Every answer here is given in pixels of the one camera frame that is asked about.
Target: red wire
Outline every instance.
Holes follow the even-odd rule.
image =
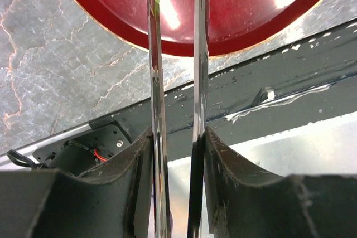
[[[96,149],[94,149],[94,155],[95,155],[99,160],[101,160],[102,162],[105,162],[105,161],[107,160],[107,159],[104,158],[103,156],[100,156],[100,155],[98,154],[98,152],[97,152]]]

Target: metal rod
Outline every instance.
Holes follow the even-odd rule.
[[[154,146],[154,212],[157,238],[171,237],[165,105],[160,33],[160,0],[147,0],[149,57],[151,74],[151,113]]]
[[[209,0],[195,0],[194,34],[194,133],[191,158],[187,237],[200,237],[202,214],[205,123],[208,86]]]

